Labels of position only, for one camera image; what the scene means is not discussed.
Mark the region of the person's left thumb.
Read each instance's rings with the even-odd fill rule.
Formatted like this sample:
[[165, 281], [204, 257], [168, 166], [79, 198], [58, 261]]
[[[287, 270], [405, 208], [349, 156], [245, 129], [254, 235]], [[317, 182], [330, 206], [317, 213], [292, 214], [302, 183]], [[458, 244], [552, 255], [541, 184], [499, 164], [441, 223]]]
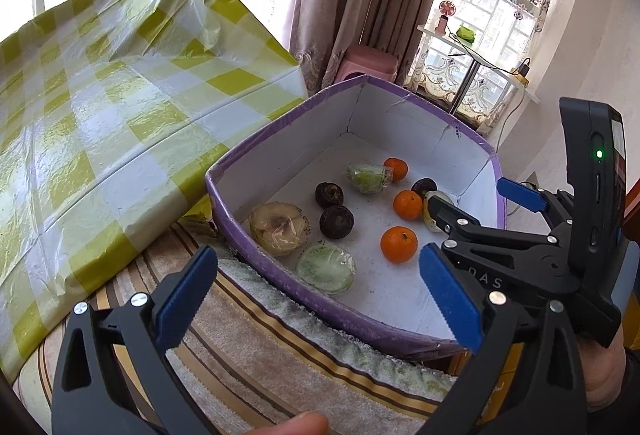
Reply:
[[321, 413], [308, 411], [273, 426], [252, 429], [246, 435], [328, 435], [328, 419]]

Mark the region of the person's right hand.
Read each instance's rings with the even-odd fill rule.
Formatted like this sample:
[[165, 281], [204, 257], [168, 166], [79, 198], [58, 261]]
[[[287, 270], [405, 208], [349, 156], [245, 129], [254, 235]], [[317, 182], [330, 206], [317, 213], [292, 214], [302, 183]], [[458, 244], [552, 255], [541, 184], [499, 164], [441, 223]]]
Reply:
[[623, 327], [618, 328], [607, 348], [599, 343], [578, 339], [578, 351], [584, 373], [587, 408], [598, 411], [608, 407], [620, 395], [626, 370]]

